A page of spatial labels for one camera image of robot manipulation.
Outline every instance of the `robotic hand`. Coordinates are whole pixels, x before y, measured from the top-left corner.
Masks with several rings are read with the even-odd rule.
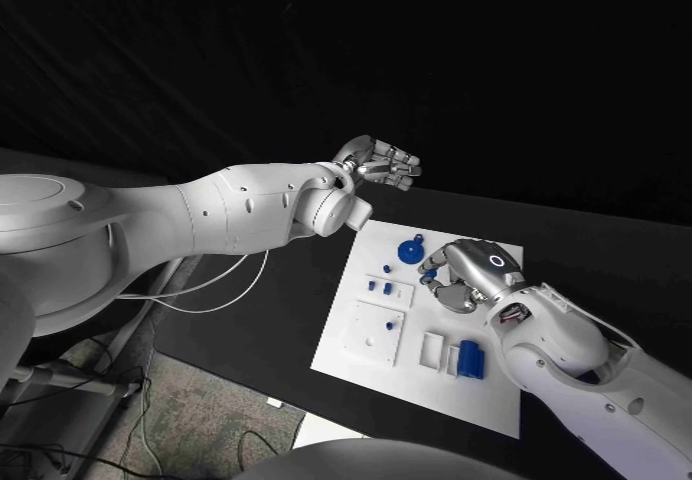
[[[369,136],[331,162],[236,165],[183,185],[102,188],[0,175],[0,387],[28,339],[89,319],[160,263],[245,255],[371,213],[356,184],[407,190],[419,159]]]
[[[432,271],[449,269],[451,285]],[[546,285],[530,287],[491,242],[459,239],[418,268],[452,312],[487,306],[485,333],[507,378],[628,479],[692,478],[692,381]],[[630,343],[606,342],[593,322]],[[595,383],[582,381],[592,372]]]

